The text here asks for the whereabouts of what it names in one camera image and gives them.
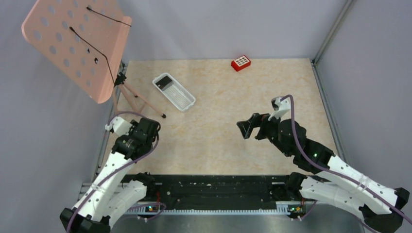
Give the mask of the pink perforated music stand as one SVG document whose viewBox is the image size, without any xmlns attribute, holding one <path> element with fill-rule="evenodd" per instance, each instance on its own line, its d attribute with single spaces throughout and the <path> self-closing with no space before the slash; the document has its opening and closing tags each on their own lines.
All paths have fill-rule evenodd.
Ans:
<svg viewBox="0 0 412 233">
<path fill-rule="evenodd" d="M 131 87 L 117 73 L 132 27 L 115 0 L 38 0 L 22 23 L 25 40 L 96 103 Z"/>
</svg>

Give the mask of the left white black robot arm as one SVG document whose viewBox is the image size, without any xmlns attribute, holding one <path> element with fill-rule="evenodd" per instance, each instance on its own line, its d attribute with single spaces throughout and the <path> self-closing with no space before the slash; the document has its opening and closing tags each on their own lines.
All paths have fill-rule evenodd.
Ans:
<svg viewBox="0 0 412 233">
<path fill-rule="evenodd" d="M 112 118 L 105 130 L 118 136 L 106 163 L 85 194 L 60 220 L 68 233 L 109 233 L 120 217 L 139 200 L 154 198 L 156 188 L 143 181 L 131 181 L 115 193 L 134 164 L 154 151 L 159 140 L 160 123 L 141 118 L 128 122 Z"/>
</svg>

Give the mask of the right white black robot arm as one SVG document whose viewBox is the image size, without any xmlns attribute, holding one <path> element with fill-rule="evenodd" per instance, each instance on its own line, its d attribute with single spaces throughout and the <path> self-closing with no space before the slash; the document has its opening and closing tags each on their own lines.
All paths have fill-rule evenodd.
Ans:
<svg viewBox="0 0 412 233">
<path fill-rule="evenodd" d="M 408 190 L 385 187 L 355 170 L 328 147 L 308 139 L 306 129 L 296 121 L 254 113 L 248 120 L 237 122 L 237 127 L 244 139 L 258 128 L 256 140 L 268 140 L 307 172 L 286 177 L 289 199 L 312 199 L 335 206 L 379 233 L 394 233 L 402 226 Z"/>
</svg>

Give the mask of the aluminium frame rail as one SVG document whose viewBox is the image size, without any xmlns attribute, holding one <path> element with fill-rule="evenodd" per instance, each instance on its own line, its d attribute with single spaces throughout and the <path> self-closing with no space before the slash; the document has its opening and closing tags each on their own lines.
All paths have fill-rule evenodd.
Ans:
<svg viewBox="0 0 412 233">
<path fill-rule="evenodd" d="M 343 161 L 347 161 L 345 155 L 345 147 L 342 143 L 341 134 L 339 131 L 339 126 L 336 122 L 336 117 L 333 112 L 332 104 L 330 102 L 330 97 L 328 96 L 327 88 L 325 86 L 325 79 L 322 77 L 320 71 L 320 63 L 325 56 L 330 45 L 333 43 L 334 38 L 336 37 L 338 31 L 343 25 L 347 15 L 352 10 L 353 6 L 356 4 L 355 0 L 346 0 L 342 9 L 340 10 L 338 16 L 336 17 L 334 23 L 332 24 L 327 36 L 323 40 L 320 48 L 318 49 L 315 57 L 311 60 L 311 67 L 317 82 L 317 86 L 320 92 L 322 103 L 326 112 L 328 123 L 331 129 L 333 140 L 336 146 L 336 153 L 339 155 Z"/>
</svg>

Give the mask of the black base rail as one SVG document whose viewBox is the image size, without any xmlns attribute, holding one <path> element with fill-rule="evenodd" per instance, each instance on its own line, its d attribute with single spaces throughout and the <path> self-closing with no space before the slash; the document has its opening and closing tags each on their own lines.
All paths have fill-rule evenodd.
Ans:
<svg viewBox="0 0 412 233">
<path fill-rule="evenodd" d="M 290 203 L 292 209 L 304 199 L 285 187 L 286 175 L 154 175 L 148 172 L 126 175 L 123 188 L 131 181 L 147 185 L 140 203 L 161 202 L 167 211 L 260 211 L 276 210 Z"/>
</svg>

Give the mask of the white plastic basket tray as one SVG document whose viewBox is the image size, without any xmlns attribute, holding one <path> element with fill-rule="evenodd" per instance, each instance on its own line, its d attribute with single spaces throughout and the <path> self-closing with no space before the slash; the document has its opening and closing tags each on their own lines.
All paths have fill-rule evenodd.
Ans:
<svg viewBox="0 0 412 233">
<path fill-rule="evenodd" d="M 164 76 L 169 76 L 173 80 L 173 85 L 162 91 L 156 86 L 156 82 Z M 196 98 L 167 72 L 154 78 L 152 83 L 181 112 L 187 111 L 196 102 Z"/>
</svg>

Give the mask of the red box with grid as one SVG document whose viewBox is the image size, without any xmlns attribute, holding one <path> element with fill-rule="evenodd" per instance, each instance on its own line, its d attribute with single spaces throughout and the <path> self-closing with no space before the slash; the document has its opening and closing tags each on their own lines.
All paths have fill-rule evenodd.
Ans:
<svg viewBox="0 0 412 233">
<path fill-rule="evenodd" d="M 239 72 L 239 71 L 245 69 L 246 67 L 249 67 L 251 65 L 251 63 L 252 63 L 251 60 L 246 55 L 243 55 L 243 56 L 233 60 L 231 62 L 231 66 L 236 72 Z"/>
</svg>

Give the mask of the black card in basket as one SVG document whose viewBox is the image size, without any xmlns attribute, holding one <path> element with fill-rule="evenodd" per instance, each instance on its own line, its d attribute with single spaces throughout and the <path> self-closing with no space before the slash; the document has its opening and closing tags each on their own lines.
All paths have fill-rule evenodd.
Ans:
<svg viewBox="0 0 412 233">
<path fill-rule="evenodd" d="M 162 79 L 156 82 L 156 86 L 162 91 L 166 90 L 171 85 L 173 85 L 173 80 L 169 76 L 164 76 Z"/>
</svg>

